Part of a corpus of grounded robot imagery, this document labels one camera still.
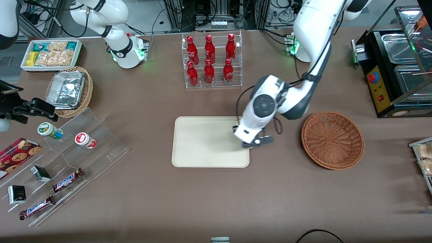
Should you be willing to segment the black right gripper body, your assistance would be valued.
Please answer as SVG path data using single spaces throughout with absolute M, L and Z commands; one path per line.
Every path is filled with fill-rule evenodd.
M 15 120 L 18 123 L 28 123 L 28 117 L 31 113 L 31 102 L 18 99 L 10 100 L 1 98 L 0 118 L 5 120 Z

